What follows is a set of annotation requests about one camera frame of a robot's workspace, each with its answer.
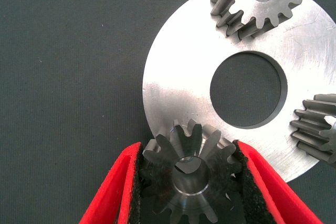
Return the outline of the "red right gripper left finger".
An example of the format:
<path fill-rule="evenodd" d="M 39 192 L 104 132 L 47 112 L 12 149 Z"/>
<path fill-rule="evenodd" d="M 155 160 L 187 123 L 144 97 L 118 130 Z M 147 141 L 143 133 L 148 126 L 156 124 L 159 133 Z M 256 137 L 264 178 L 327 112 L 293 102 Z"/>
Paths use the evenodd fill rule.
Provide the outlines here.
<path fill-rule="evenodd" d="M 137 142 L 121 152 L 80 223 L 140 223 L 141 151 Z"/>

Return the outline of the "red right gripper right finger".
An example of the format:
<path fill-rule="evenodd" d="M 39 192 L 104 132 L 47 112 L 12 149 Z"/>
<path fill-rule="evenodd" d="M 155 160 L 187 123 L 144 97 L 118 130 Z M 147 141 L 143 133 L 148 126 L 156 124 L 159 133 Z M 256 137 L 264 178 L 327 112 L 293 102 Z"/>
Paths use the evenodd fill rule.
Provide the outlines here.
<path fill-rule="evenodd" d="M 322 223 L 258 151 L 233 143 L 243 166 L 236 177 L 247 223 Z"/>

